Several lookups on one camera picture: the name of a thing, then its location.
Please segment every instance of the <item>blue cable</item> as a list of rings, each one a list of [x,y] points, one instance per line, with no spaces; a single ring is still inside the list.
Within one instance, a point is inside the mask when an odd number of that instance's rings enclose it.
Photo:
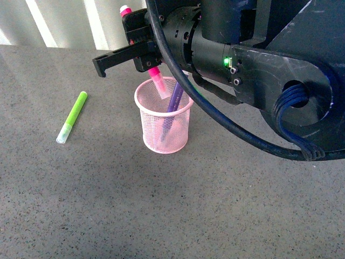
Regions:
[[[272,119],[276,129],[283,138],[300,147],[302,154],[307,161],[315,161],[325,157],[326,154],[324,150],[315,143],[288,131],[282,125],[282,116],[288,108],[298,103],[307,102],[308,100],[308,93],[302,84],[289,87],[287,90],[283,91],[274,103]]]

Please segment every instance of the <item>mesh pencil holder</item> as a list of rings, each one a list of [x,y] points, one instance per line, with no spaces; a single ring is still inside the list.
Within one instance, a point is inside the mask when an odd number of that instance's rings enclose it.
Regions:
[[[176,80],[164,77],[172,94]],[[135,91],[135,103],[140,109],[143,140],[152,151],[171,154],[182,149],[188,141],[190,107],[193,100],[183,92],[178,110],[167,112],[170,98],[161,99],[152,79],[143,82]]]

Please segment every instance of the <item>table surface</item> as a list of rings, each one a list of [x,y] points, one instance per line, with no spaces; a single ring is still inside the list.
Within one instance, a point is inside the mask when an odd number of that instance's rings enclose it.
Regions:
[[[156,154],[134,103],[148,74],[131,61],[99,78],[103,53],[0,46],[0,259],[345,258],[344,161],[271,156],[197,105],[187,145]],[[80,91],[88,100],[57,144]],[[291,146],[257,110],[202,92]]]

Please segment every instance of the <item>marker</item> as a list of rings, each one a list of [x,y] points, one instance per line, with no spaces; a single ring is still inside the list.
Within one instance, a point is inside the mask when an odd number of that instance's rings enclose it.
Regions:
[[[68,135],[70,134],[72,127],[87,99],[87,93],[82,91],[77,100],[75,101],[75,104],[73,105],[73,108],[68,115],[58,137],[56,138],[56,142],[59,144],[64,144],[68,138]]]
[[[188,77],[188,72],[183,71],[183,73]],[[168,106],[168,111],[167,112],[176,112],[178,109],[178,106],[180,104],[181,98],[183,94],[183,89],[182,86],[176,81],[176,85],[174,88],[174,91],[172,93],[170,103]],[[166,117],[163,122],[163,132],[161,134],[161,141],[164,141],[165,137],[169,133],[172,125],[174,122],[174,117]]]
[[[131,12],[132,12],[131,8],[128,7],[127,5],[124,5],[120,8],[121,17]],[[152,69],[149,69],[148,72],[161,98],[165,99],[165,98],[170,97],[169,89],[164,81],[163,75],[161,71],[159,70],[159,68],[157,66],[153,67]]]

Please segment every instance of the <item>purple pen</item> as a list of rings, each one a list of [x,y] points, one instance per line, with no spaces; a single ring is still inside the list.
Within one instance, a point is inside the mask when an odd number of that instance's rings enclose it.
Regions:
[[[183,71],[183,73],[188,77],[188,75],[189,75],[188,72]],[[183,94],[182,86],[176,81],[176,85],[175,85],[174,91],[172,93],[167,112],[177,111],[178,106],[179,106],[180,101],[181,101],[181,98],[182,98],[182,94]],[[171,126],[173,125],[173,122],[174,122],[174,117],[166,117],[164,119],[161,141],[163,141],[166,138],[168,132],[171,129]]]

